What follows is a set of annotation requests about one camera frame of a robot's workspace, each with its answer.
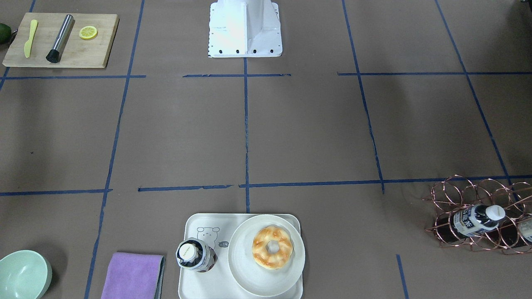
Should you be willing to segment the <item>purple folded cloth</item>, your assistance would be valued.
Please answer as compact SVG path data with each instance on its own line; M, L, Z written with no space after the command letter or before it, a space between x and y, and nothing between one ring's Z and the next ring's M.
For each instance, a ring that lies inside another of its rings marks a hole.
M116 252L108 265L102 299L160 299L165 256Z

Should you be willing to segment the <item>mint green bowl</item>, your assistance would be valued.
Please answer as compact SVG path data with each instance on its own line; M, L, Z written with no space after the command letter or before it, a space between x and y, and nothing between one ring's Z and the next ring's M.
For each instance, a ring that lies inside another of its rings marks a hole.
M2 299L41 299L51 279L50 262L34 250L18 250L0 261Z

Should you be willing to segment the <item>lemon slice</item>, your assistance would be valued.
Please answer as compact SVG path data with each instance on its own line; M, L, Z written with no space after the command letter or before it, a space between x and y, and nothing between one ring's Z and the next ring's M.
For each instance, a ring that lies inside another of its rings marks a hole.
M92 25L86 25L79 31L79 37L83 40L91 40L98 35L98 29Z

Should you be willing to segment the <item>glazed donut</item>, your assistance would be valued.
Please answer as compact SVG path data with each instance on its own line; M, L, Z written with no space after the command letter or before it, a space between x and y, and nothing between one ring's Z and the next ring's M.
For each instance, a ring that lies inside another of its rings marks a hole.
M266 270L279 270L291 259L294 246L287 231L267 226L254 237L251 255L255 263Z

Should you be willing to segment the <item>steel muddler black tip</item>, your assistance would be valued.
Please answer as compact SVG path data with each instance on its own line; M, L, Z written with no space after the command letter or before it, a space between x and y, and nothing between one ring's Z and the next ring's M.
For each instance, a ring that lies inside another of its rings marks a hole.
M52 46L52 49L48 52L46 59L51 63L59 63L62 52L64 51L65 45L68 42L71 31L74 27L75 19L73 15L66 15L65 19L59 29L55 42Z

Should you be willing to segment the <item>tea bottle in rack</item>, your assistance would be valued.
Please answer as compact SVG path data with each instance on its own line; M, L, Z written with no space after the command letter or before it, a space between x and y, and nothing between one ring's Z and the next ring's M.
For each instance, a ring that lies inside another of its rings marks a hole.
M532 244L532 218L528 217L517 223L517 230L521 239L527 244Z
M493 231L505 217L506 211L501 206L477 204L438 219L434 234L444 243L457 245L469 237Z

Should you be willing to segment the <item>green lime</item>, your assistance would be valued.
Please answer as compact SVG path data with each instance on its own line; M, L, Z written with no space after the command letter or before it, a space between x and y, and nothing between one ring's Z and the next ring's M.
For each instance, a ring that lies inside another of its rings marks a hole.
M11 40L12 29L5 23L0 23L0 45L7 44Z

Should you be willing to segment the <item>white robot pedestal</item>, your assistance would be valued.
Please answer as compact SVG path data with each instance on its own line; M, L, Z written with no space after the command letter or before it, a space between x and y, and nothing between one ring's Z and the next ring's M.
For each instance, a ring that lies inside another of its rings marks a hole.
M271 0L219 0L209 8L208 57L279 57L279 6Z

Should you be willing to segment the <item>beige rectangular tray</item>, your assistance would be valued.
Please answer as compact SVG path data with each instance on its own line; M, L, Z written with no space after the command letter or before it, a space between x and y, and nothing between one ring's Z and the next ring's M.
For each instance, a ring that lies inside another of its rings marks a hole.
M214 249L218 260L205 273L180 269L178 295L181 299L300 299L303 294L303 274L296 284L275 297L258 297L241 288L229 269L228 249L234 231L246 220L262 214L197 213L189 217L184 238L197 238ZM294 225L300 233L300 222L291 214L279 216Z

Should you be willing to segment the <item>wooden cutting board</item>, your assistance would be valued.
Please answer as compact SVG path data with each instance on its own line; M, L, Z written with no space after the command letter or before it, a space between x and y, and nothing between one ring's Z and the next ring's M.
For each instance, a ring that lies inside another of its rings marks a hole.
M14 42L2 64L5 67L106 68L116 35L118 15L25 13Z

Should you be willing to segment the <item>cream round plate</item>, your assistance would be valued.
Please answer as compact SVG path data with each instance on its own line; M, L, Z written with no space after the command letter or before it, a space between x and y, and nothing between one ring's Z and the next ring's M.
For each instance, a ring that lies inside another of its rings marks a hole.
M294 246L290 261L279 270L266 270L251 255L255 235L267 226L277 226L289 234ZM258 297L275 297L292 288L305 264L305 246L300 233L287 220L275 215L257 215L244 221L233 233L228 249L229 269L237 284Z

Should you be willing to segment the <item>yellow plastic knife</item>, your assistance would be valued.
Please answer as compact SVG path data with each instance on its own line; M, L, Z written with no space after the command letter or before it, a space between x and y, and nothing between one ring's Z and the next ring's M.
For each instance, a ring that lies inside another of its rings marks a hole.
M34 36L37 30L37 26L38 26L38 20L32 19L32 21L30 21L30 26L29 26L29 36L28 36L27 41L24 43L24 48L23 48L25 58L29 58L32 53L32 44L34 41Z

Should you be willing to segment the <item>tea bottle white cap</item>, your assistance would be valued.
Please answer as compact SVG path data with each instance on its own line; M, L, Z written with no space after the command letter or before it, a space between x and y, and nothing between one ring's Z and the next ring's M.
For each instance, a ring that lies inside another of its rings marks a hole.
M179 244L175 259L179 267L185 270L205 273L214 267L218 257L206 242L191 237Z

